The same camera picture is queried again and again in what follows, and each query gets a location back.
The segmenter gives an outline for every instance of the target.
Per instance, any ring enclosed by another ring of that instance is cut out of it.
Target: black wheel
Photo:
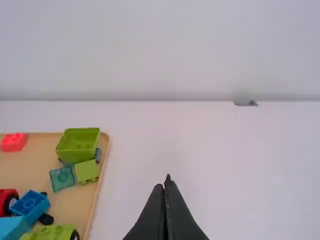
[[[70,240],[80,240],[80,235],[77,230],[74,230],[72,232]]]
[[[16,193],[13,193],[9,195],[3,205],[3,211],[4,211],[4,216],[5,217],[10,217],[12,216],[12,212],[10,211],[10,207],[19,200],[19,195]]]
[[[42,213],[38,218],[38,221],[45,226],[52,225],[55,221],[55,218],[47,213]]]

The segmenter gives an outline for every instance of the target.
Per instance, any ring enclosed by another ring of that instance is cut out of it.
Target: white wall
[[[0,99],[320,99],[318,0],[2,0]]]

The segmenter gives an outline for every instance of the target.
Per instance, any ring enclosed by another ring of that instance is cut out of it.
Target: wooden tray
[[[76,224],[81,239],[86,240],[94,216],[95,204],[103,179],[110,138],[101,132],[100,177],[86,185],[76,184],[54,192],[49,171],[63,167],[55,152],[62,133],[28,133],[22,151],[0,151],[0,189],[16,189],[22,197],[27,191],[47,192],[51,207],[48,213],[55,224]]]

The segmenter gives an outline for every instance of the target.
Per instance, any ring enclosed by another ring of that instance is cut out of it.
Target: red toy wheel
[[[12,212],[10,211],[10,207],[15,204],[19,200],[19,195],[16,193],[12,193],[6,197],[3,205],[3,213],[5,217],[12,216]]]

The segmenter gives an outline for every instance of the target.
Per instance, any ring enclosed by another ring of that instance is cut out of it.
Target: blue lego brick
[[[101,161],[101,158],[102,158],[102,149],[101,148],[96,148],[95,149],[95,153],[94,153],[94,157],[93,157],[94,159],[95,159],[95,162],[97,163],[97,164],[99,164],[100,163],[100,161]]]
[[[0,240],[19,240],[28,231],[24,216],[0,217]]]
[[[25,216],[27,224],[32,226],[49,207],[50,202],[46,196],[30,190],[9,209],[14,214]]]
[[[54,169],[49,172],[51,184],[54,192],[76,184],[71,166]]]

